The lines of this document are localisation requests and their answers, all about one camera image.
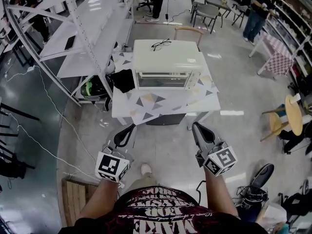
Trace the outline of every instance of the black phone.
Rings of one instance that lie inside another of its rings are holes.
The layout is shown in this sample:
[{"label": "black phone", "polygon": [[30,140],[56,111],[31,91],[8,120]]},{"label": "black phone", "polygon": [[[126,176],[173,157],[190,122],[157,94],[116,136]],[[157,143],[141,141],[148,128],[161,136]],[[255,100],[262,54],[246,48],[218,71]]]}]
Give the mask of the black phone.
[{"label": "black phone", "polygon": [[70,49],[71,47],[73,47],[75,37],[76,37],[76,36],[70,37],[70,38],[67,40],[67,43],[66,43],[66,46],[65,46],[65,50],[68,50],[68,49]]}]

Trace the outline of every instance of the blue jeans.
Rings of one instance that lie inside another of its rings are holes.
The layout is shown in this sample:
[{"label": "blue jeans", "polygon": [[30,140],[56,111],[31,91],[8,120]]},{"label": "blue jeans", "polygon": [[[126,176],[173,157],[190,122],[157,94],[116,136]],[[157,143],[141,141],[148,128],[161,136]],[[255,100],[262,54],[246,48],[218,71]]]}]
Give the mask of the blue jeans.
[{"label": "blue jeans", "polygon": [[243,36],[249,41],[254,41],[255,36],[261,31],[265,24],[265,18],[259,16],[254,10],[250,11]]}]

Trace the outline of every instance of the white toaster oven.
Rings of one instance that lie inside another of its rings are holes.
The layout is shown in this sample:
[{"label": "white toaster oven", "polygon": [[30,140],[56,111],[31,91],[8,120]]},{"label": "white toaster oven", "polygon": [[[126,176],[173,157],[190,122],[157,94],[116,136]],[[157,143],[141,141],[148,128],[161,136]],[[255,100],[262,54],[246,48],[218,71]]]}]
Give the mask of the white toaster oven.
[{"label": "white toaster oven", "polygon": [[132,74],[136,89],[194,87],[205,66],[196,43],[163,41],[135,40]]}]

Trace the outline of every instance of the wooden pallet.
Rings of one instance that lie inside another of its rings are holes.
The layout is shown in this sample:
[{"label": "wooden pallet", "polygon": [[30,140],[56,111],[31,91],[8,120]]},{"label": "wooden pallet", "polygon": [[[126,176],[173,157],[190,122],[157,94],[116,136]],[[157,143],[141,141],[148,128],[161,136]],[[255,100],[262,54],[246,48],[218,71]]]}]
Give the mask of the wooden pallet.
[{"label": "wooden pallet", "polygon": [[72,180],[62,181],[62,197],[67,226],[74,226],[80,211],[89,201],[97,186]]}]

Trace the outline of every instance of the black glasses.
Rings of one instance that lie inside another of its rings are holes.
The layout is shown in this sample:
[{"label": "black glasses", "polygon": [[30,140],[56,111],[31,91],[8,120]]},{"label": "black glasses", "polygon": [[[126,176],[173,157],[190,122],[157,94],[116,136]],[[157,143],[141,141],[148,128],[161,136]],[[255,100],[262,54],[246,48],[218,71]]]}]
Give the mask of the black glasses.
[{"label": "black glasses", "polygon": [[168,46],[168,45],[170,45],[170,43],[171,43],[171,42],[169,41],[169,38],[168,38],[168,39],[165,39],[165,40],[162,41],[162,42],[157,42],[157,43],[153,44],[153,45],[151,46],[151,48],[154,48],[154,51],[155,51],[155,50],[160,50],[161,47],[162,47],[163,45]]}]

